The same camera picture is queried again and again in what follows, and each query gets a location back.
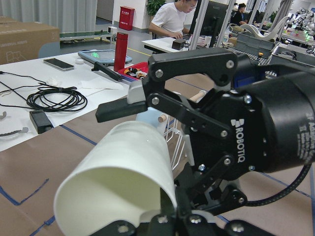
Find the white table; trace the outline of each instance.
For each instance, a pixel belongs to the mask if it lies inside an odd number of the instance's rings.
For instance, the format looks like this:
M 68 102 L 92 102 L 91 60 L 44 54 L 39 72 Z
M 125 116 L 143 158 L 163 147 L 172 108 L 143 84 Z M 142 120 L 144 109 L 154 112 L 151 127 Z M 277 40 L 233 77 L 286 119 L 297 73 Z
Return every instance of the white table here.
M 76 117 L 79 117 L 83 114 L 86 114 L 98 107 L 99 104 L 113 101 L 119 99 L 128 93 L 129 85 L 121 82 L 116 82 L 113 79 L 110 79 L 106 74 L 101 71 L 92 72 L 92 64 L 89 62 L 84 64 L 76 64 L 75 61 L 78 57 L 77 53 L 66 54 L 55 56 L 56 58 L 63 60 L 69 64 L 74 65 L 74 70 L 70 71 L 60 71 L 51 66 L 48 66 L 43 63 L 43 59 L 35 59 L 22 61 L 17 63 L 0 65 L 0 71 L 10 72 L 18 75 L 28 75 L 33 76 L 36 79 L 48 82 L 52 81 L 58 84 L 58 87 L 77 87 L 78 91 L 87 95 L 91 93 L 89 90 L 82 89 L 82 82 L 89 82 L 92 80 L 99 80 L 101 82 L 107 81 L 109 83 L 119 84 L 119 90 L 113 89 L 104 89 L 104 90 L 94 90 L 98 91 L 91 95 L 86 96 L 88 100 L 87 106 L 77 112 L 55 112 L 55 113 L 46 113 L 50 122 L 54 127 L 63 124 L 69 120 L 72 120 Z M 37 85 L 37 81 L 34 81 L 30 78 L 18 77 L 14 75 L 3 74 L 0 75 L 1 82 L 5 83 L 11 88 L 17 88 L 19 86 L 33 86 Z M 3 85 L 0 85 L 0 91 L 6 90 L 7 88 Z M 37 92 L 36 88 L 23 88 L 17 90 L 24 98 L 27 98 L 29 94 Z M 24 106 L 26 102 L 17 96 L 15 93 L 9 95 L 0 95 L 0 103 L 5 105 L 15 105 L 15 106 Z M 0 133 L 8 133 L 14 130 L 21 130 L 23 127 L 27 127 L 29 131 L 27 133 L 17 133 L 10 136 L 0 137 L 0 151 L 5 150 L 9 147 L 12 147 L 16 144 L 19 144 L 25 140 L 28 140 L 32 137 L 37 136 L 37 131 L 35 130 L 31 120 L 29 112 L 32 109 L 24 108 L 14 108 L 14 107 L 4 107 L 0 106 L 0 115 L 6 111 L 7 116 L 0 120 Z
M 295 33 L 295 29 L 289 28 L 288 32 L 282 33 L 281 36 L 282 36 L 282 38 L 291 39 L 291 40 L 296 41 L 296 42 L 298 42 L 300 44 L 306 44 L 306 45 L 309 45 L 309 46 L 315 45 L 315 41 L 312 40 L 312 39 L 307 40 L 306 36 L 304 35 L 304 32 L 300 31 L 300 30 L 296 34 Z
M 175 40 L 174 38 L 167 37 L 145 40 L 142 42 L 144 44 L 144 48 L 152 50 L 157 53 L 175 53 L 185 50 L 185 48 L 183 48 L 182 50 L 172 49 L 174 40 Z

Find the bolt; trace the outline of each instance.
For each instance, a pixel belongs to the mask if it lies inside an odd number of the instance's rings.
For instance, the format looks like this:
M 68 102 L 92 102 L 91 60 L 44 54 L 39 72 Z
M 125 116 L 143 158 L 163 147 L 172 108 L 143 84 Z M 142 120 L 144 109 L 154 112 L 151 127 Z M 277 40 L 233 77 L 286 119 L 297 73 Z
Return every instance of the bolt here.
M 244 198 L 239 198 L 239 199 L 238 199 L 238 203 L 243 203 L 244 201 L 245 201 Z
M 158 69 L 157 71 L 156 71 L 156 77 L 157 78 L 161 78 L 163 76 L 163 71 L 161 70 L 161 69 Z
M 153 105 L 157 105 L 158 103 L 159 103 L 159 98 L 158 97 L 152 98 L 152 104 Z
M 221 137 L 224 138 L 224 137 L 226 137 L 226 136 L 227 136 L 227 131 L 226 131 L 226 130 L 222 131 L 222 132 L 221 132 Z
M 231 160 L 229 158 L 225 159 L 224 164 L 228 166 L 229 164 L 231 164 Z
M 118 226 L 118 232 L 119 233 L 126 233 L 129 231 L 129 228 L 127 225 L 120 225 Z
M 198 167 L 198 170 L 200 171 L 204 171 L 206 169 L 206 166 L 204 164 L 201 164 L 199 167 Z
M 157 218 L 157 221 L 158 221 L 160 224 L 167 223 L 167 222 L 168 222 L 167 216 L 166 216 L 166 215 L 159 216 L 159 217 Z
M 231 225 L 231 228 L 234 232 L 243 232 L 244 231 L 244 227 L 241 224 L 233 224 Z
M 249 171 L 254 171 L 255 170 L 255 166 L 248 166 Z
M 234 61 L 228 60 L 226 63 L 226 68 L 232 69 L 234 67 Z
M 251 104 L 251 102 L 252 102 L 252 97 L 250 96 L 250 95 L 245 95 L 244 96 L 244 102 L 246 103 L 246 104 Z
M 194 224 L 199 224 L 201 222 L 201 218 L 199 215 L 191 215 L 189 217 L 189 221 L 194 223 Z

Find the black wire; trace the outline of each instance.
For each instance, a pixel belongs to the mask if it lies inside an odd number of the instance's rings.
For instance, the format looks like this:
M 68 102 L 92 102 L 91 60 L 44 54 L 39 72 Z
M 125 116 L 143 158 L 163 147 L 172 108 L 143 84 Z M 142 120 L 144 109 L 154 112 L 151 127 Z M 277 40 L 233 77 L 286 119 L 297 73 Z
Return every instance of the black wire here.
M 45 112 L 76 112 L 85 108 L 88 101 L 85 96 L 75 90 L 76 87 L 59 88 L 55 86 L 39 87 L 38 92 L 30 94 L 27 97 L 27 104 L 36 109 Z M 67 94 L 68 96 L 61 102 L 54 102 L 48 98 L 48 95 L 53 93 Z
M 292 184 L 290 184 L 287 188 L 285 188 L 284 190 L 282 190 L 281 192 L 269 197 L 269 198 L 265 198 L 262 200 L 257 200 L 257 201 L 248 201 L 246 203 L 247 207 L 258 207 L 258 206 L 264 206 L 270 203 L 273 203 L 283 197 L 285 197 L 286 195 L 288 195 L 290 192 L 292 192 L 294 189 L 296 189 L 296 187 L 304 180 L 306 174 L 308 173 L 308 171 L 311 168 L 311 164 L 309 165 L 305 165 L 300 174 L 298 175 L 298 177 L 292 182 Z
M 39 82 L 39 85 L 36 85 L 36 86 L 20 86 L 17 88 L 10 88 L 8 85 L 0 81 L 2 85 L 8 88 L 7 90 L 0 91 L 0 93 L 12 91 L 16 93 L 19 97 L 21 97 L 23 100 L 25 100 L 26 103 L 30 107 L 4 105 L 0 103 L 1 106 L 43 110 L 45 112 L 61 112 L 61 111 L 76 112 L 76 111 L 82 110 L 88 104 L 86 97 L 82 95 L 80 92 L 76 91 L 77 89 L 76 87 L 60 88 L 60 87 L 48 85 L 46 82 L 35 79 L 32 76 L 17 75 L 17 74 L 3 72 L 3 71 L 0 71 L 0 74 L 10 74 L 10 75 L 15 75 L 19 77 L 28 77 Z M 27 97 L 27 99 L 25 99 L 16 91 L 17 89 L 20 89 L 20 88 L 35 88 L 35 87 L 37 87 L 38 92 L 30 94 Z M 61 102 L 54 102 L 48 99 L 47 97 L 48 95 L 53 94 L 53 93 L 67 94 L 67 97 Z M 44 104 L 44 106 L 39 105 L 39 101 L 41 101 Z

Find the person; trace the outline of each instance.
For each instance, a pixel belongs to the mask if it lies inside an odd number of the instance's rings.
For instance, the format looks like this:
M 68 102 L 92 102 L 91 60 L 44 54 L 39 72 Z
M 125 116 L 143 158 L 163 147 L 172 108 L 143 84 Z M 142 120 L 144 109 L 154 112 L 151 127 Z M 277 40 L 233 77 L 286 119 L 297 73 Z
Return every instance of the person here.
M 245 12 L 246 5 L 245 3 L 241 3 L 238 5 L 238 11 L 234 13 L 231 18 L 231 23 L 236 24 L 238 26 L 247 24 L 247 20 L 244 20 L 244 12 Z
M 183 38 L 189 33 L 184 27 L 186 14 L 196 8 L 198 0 L 178 0 L 160 7 L 150 22 L 149 31 L 158 37 Z

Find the red tray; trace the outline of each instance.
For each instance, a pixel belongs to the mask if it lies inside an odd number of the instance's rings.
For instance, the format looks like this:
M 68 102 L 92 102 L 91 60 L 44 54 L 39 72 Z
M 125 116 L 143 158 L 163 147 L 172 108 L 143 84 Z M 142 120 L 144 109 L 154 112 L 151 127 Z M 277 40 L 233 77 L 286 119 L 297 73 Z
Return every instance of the red tray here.
M 128 67 L 126 67 L 124 69 L 120 69 L 120 70 L 117 71 L 124 79 L 126 79 L 126 80 L 128 80 L 130 82 L 135 81 L 135 80 L 139 80 L 139 79 L 124 74 L 124 71 L 127 70 L 128 68 L 140 69 L 141 71 L 143 71 L 145 73 L 148 73 L 148 70 L 149 70 L 147 62 L 140 62 L 138 64 L 135 64 L 135 65 L 132 65 L 132 66 L 128 66 Z

